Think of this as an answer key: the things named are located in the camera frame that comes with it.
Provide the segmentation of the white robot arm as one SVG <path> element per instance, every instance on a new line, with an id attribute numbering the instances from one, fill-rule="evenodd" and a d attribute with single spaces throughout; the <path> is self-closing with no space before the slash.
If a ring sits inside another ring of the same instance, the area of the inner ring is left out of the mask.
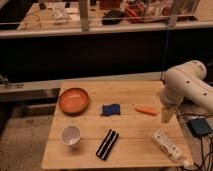
<path id="1" fill-rule="evenodd" d="M 162 123 L 170 121 L 184 98 L 213 114 L 213 87 L 204 82 L 206 75 L 206 66 L 198 60 L 173 66 L 164 72 L 164 87 L 160 92 Z"/>

